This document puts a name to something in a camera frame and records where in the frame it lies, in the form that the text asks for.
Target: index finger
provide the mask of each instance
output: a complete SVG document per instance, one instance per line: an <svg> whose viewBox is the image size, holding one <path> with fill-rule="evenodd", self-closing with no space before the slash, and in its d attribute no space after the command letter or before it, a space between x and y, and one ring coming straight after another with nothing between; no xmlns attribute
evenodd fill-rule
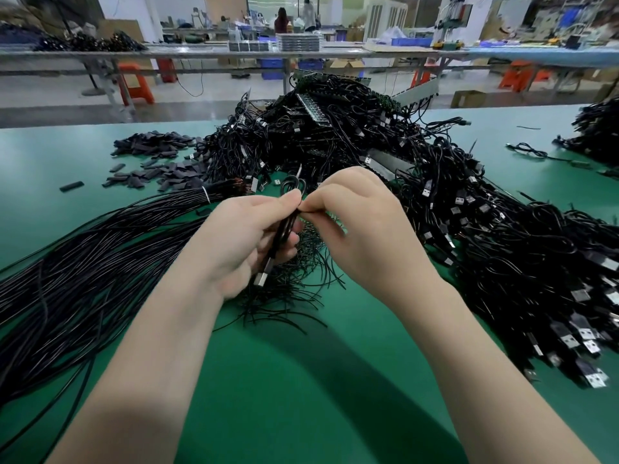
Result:
<svg viewBox="0 0 619 464"><path fill-rule="evenodd" d="M348 187L323 182L320 187L301 202L299 211L306 213L330 211L342 220L344 225L347 225L362 203L363 197L357 195Z"/></svg>

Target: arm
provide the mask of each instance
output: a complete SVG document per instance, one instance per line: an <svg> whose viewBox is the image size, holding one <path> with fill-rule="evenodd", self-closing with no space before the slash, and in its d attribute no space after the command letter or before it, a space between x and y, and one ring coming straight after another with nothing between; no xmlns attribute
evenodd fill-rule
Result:
<svg viewBox="0 0 619 464"><path fill-rule="evenodd" d="M230 198L213 211L135 316L48 464L174 461L221 304L247 285L277 222L300 200L298 190ZM276 263L296 254L298 240L291 233Z"/></svg>
<svg viewBox="0 0 619 464"><path fill-rule="evenodd" d="M299 209L338 266L383 301L419 345L472 463L598 463L440 278L378 177L363 168L339 171Z"/></svg>

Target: white air conditioner unit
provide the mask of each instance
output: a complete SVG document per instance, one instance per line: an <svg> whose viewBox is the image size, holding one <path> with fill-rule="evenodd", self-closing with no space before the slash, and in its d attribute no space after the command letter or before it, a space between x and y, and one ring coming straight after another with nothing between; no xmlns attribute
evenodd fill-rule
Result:
<svg viewBox="0 0 619 464"><path fill-rule="evenodd" d="M365 21L363 42L380 37L384 31L394 26L404 27L408 5L391 0L370 3Z"/></svg>

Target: zip tie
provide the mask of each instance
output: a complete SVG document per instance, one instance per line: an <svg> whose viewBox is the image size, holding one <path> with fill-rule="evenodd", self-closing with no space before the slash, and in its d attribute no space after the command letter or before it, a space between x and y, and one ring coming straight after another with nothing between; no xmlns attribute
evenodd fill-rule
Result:
<svg viewBox="0 0 619 464"><path fill-rule="evenodd" d="M209 201L209 205L211 204L211 198L209 197L208 192L206 191L206 187L202 186L202 190L204 191L204 194L206 195L206 200Z"/></svg>

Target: green tabletop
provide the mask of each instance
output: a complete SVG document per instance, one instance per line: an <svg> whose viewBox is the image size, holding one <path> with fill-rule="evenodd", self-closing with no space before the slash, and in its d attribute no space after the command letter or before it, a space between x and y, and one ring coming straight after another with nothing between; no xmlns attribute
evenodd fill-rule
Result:
<svg viewBox="0 0 619 464"><path fill-rule="evenodd" d="M619 182L566 163L516 155L505 143L526 141L556 155L558 133L572 136L577 106L428 111L424 121L461 115L453 141L486 165L486 175L517 190L569 204L612 221ZM135 132L176 131L204 136L216 122L107 124L0 130L0 265L66 234L105 211L156 193L103 188L114 163L137 167L138 158L113 160L112 142ZM517 128L540 127L541 130ZM58 187L82 180L66 194ZM430 368L398 320L355 283L323 291L319 316L298 320L308 331L280 323L235 324L216 332L182 434L177 462L210 463L429 463L466 462ZM225 307L218 324L232 319ZM114 347L99 355L89 383L104 370ZM561 372L533 360L535 388L605 464L619 462L619 356L605 351L605 389L581 389ZM66 378L0 411L0 443L35 416ZM58 432L79 384L0 460L36 462Z"/></svg>

